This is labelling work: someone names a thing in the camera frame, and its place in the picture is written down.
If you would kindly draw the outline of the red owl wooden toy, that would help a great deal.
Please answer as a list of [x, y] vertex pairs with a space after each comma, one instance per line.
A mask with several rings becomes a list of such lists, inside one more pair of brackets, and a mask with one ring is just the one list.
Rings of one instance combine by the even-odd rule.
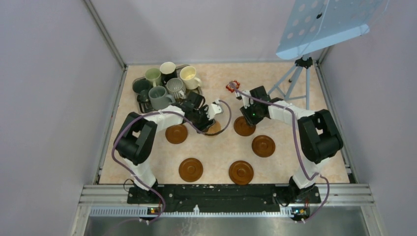
[[240, 82], [238, 82], [237, 80], [233, 80], [233, 81], [230, 81], [226, 85], [226, 90], [233, 93], [233, 92], [235, 92], [236, 89], [239, 89], [239, 87], [240, 87]]

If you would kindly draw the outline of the dark green mug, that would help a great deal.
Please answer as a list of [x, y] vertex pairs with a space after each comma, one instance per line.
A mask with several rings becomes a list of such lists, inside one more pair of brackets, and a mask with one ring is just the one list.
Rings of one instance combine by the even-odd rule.
[[151, 88], [152, 85], [146, 79], [136, 80], [132, 84], [132, 89], [136, 93], [138, 102], [149, 101], [149, 91]]

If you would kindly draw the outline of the grey ribbed mug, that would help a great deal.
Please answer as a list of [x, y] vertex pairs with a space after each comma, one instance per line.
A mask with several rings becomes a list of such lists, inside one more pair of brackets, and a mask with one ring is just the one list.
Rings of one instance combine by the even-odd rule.
[[168, 94], [174, 97], [174, 99], [186, 98], [186, 87], [183, 81], [179, 78], [172, 78], [166, 83], [166, 89]]

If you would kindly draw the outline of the black mug white inside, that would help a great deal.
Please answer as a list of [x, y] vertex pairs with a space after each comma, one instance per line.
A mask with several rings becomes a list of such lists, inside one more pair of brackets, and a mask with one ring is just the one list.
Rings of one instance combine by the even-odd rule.
[[164, 62], [161, 64], [160, 68], [161, 73], [161, 82], [165, 86], [169, 80], [177, 78], [177, 67], [173, 62]]

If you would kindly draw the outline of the woven rattan coaster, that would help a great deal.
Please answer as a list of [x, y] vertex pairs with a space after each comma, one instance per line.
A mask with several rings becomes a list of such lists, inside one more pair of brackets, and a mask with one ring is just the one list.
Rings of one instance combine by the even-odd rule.
[[216, 136], [218, 132], [222, 129], [221, 124], [218, 121], [215, 121], [214, 124], [206, 131], [206, 136]]

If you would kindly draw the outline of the light green mug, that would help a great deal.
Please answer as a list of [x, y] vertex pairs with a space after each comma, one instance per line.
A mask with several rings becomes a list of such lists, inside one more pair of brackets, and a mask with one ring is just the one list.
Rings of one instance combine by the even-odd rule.
[[161, 86], [161, 72], [158, 68], [150, 68], [145, 72], [145, 79], [152, 87]]

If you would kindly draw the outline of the cream yellow mug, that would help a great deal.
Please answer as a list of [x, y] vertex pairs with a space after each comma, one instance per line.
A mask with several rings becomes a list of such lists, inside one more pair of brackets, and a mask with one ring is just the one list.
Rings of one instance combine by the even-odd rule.
[[186, 66], [180, 71], [180, 78], [188, 90], [197, 89], [202, 86], [202, 80], [193, 66]]

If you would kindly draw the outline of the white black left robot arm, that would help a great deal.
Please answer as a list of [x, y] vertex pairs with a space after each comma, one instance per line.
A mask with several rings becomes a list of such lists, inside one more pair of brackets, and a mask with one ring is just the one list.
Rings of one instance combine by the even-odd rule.
[[114, 142], [114, 150], [126, 162], [123, 166], [135, 177], [134, 183], [140, 188], [139, 197], [145, 203], [154, 202], [158, 195], [153, 187], [156, 177], [147, 161], [156, 133], [185, 122], [191, 123], [199, 133], [205, 133], [214, 125], [215, 116], [223, 113], [219, 100], [200, 107], [201, 96], [191, 95], [190, 101], [176, 102], [155, 112], [129, 113]]

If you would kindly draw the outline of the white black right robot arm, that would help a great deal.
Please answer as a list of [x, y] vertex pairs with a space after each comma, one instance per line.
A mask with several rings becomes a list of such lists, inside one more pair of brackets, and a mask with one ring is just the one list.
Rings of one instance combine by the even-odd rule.
[[240, 111], [247, 125], [255, 126], [269, 118], [292, 127], [300, 167], [289, 180], [288, 195], [293, 202], [301, 203], [308, 197], [308, 189], [315, 184], [322, 167], [343, 147], [331, 113], [326, 109], [300, 108], [281, 98], [272, 99], [263, 86], [251, 91], [236, 90], [236, 97], [243, 102]]

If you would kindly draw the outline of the metal tray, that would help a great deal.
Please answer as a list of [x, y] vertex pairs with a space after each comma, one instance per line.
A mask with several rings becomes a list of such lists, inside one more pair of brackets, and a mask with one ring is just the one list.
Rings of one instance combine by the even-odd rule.
[[[186, 66], [189, 66], [188, 64], [184, 64], [184, 65], [180, 65], [180, 66], [176, 66], [177, 67], [177, 78], [179, 78], [179, 79], [181, 79], [180, 78], [180, 71], [184, 68], [184, 67], [186, 67]], [[143, 76], [143, 77], [140, 77], [140, 78], [137, 78], [137, 79], [135, 79], [134, 81], [136, 81], [136, 80], [141, 80], [141, 79], [145, 79], [145, 76]], [[186, 88], [186, 96], [191, 92], [191, 91], [193, 91], [193, 92], [195, 92], [195, 93], [197, 93], [197, 94], [200, 94], [200, 95], [202, 95], [202, 90], [201, 90], [201, 87], [198, 87], [197, 89], [193, 89], [193, 90], [188, 90], [187, 88]], [[181, 102], [183, 99], [175, 99], [176, 100], [176, 102]], [[138, 102], [137, 101], [137, 104], [138, 104], [138, 108], [139, 108], [139, 111], [141, 112], [141, 113], [147, 113], [147, 112], [150, 112], [150, 111], [153, 111], [154, 109], [153, 109], [153, 107], [152, 107], [152, 105], [151, 105], [151, 102], [150, 102], [150, 100], [148, 101], [148, 102]]]

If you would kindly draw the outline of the light blue tripod stand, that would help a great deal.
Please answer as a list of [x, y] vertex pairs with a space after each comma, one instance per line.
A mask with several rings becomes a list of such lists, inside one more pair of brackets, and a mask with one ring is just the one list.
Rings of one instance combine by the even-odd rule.
[[[270, 95], [273, 91], [278, 91], [285, 101], [305, 99], [305, 107], [310, 109], [310, 67], [313, 65], [313, 59], [309, 54], [303, 55], [301, 58], [295, 60], [294, 65], [281, 77], [281, 79], [272, 86], [267, 92]], [[305, 95], [292, 96], [292, 92], [295, 85], [302, 73], [305, 70]], [[279, 86], [291, 75], [288, 79], [290, 86], [286, 92], [284, 92]]]

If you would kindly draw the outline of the grey blue mug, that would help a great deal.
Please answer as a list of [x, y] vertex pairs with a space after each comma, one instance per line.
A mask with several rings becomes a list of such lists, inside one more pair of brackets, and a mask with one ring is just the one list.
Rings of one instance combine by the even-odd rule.
[[162, 110], [176, 102], [163, 86], [156, 86], [149, 90], [149, 99], [154, 110]]

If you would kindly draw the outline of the light blue perforated board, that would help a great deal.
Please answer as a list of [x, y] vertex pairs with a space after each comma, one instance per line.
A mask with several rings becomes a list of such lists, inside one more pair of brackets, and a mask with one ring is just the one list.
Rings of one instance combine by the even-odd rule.
[[388, 4], [388, 0], [297, 0], [276, 55], [296, 59], [367, 34]]

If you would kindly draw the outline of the brown wooden coaster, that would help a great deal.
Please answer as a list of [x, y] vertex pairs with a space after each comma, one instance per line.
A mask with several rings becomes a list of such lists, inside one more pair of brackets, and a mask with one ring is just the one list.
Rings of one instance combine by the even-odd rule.
[[167, 141], [171, 144], [181, 144], [187, 139], [188, 130], [183, 124], [173, 125], [166, 129], [165, 137]]
[[247, 137], [247, 136], [252, 135], [255, 132], [256, 126], [249, 125], [246, 122], [245, 117], [240, 116], [234, 121], [234, 130], [238, 135]]
[[271, 137], [259, 135], [253, 139], [251, 147], [258, 157], [267, 158], [274, 154], [276, 144]]
[[237, 185], [247, 185], [254, 177], [254, 169], [246, 161], [236, 161], [229, 167], [229, 177]]
[[195, 182], [201, 178], [204, 167], [200, 160], [187, 158], [179, 165], [179, 175], [186, 182]]

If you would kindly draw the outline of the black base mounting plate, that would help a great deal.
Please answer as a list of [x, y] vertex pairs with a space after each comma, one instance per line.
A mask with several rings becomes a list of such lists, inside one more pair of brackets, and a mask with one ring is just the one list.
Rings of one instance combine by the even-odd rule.
[[191, 212], [198, 207], [202, 213], [278, 212], [290, 204], [319, 204], [321, 196], [314, 186], [307, 193], [292, 193], [285, 184], [165, 184], [155, 193], [130, 187], [128, 204], [154, 204], [165, 212]]

